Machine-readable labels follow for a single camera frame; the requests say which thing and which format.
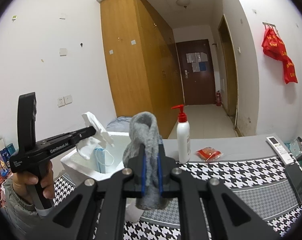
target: gray jacket sleeve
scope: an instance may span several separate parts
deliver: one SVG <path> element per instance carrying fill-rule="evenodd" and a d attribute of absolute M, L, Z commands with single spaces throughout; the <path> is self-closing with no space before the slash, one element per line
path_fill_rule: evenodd
<path fill-rule="evenodd" d="M 4 209 L 8 220 L 24 235 L 41 220 L 41 217 L 35 211 L 33 204 L 26 203 L 14 192 L 11 178 L 8 178 L 4 183 L 4 189 L 6 197 Z"/>

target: white pump bottle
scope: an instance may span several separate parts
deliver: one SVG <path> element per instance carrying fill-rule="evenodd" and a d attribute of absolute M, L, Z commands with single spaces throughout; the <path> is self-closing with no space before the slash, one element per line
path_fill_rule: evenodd
<path fill-rule="evenodd" d="M 183 112 L 184 105 L 178 105 L 172 107 L 172 109 L 179 108 L 180 113 L 178 115 L 177 125 L 177 140 L 178 140 L 178 152 L 179 162 L 186 163 L 190 159 L 190 125 L 187 121 L 187 115 Z"/>

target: air conditioner remote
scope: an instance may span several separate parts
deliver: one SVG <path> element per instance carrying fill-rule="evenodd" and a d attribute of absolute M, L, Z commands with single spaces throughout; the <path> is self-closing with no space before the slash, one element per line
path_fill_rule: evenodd
<path fill-rule="evenodd" d="M 293 164 L 294 161 L 290 154 L 286 151 L 286 149 L 274 138 L 273 136 L 267 137 L 268 143 L 271 145 L 271 147 L 275 150 L 275 152 L 278 154 L 282 162 L 285 164 L 285 166 Z"/>

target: hook rack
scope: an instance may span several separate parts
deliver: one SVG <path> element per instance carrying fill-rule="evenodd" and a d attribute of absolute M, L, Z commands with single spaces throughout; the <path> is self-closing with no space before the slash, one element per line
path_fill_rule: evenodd
<path fill-rule="evenodd" d="M 278 32 L 278 30 L 277 30 L 277 28 L 276 28 L 276 26 L 275 26 L 274 24 L 266 23 L 266 22 L 262 22 L 262 24 L 263 24 L 264 26 L 268 25 L 268 26 L 271 26 L 272 28 L 274 27 L 274 28 L 276 29 L 276 32 L 277 32 L 278 36 L 280 37 L 279 32 Z"/>

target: ceiling lamp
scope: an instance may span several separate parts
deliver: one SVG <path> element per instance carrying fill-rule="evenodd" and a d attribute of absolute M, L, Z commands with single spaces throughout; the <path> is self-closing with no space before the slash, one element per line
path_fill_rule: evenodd
<path fill-rule="evenodd" d="M 187 6 L 191 3 L 190 0 L 177 0 L 175 2 L 179 6 L 183 6 L 184 8 L 187 8 Z"/>

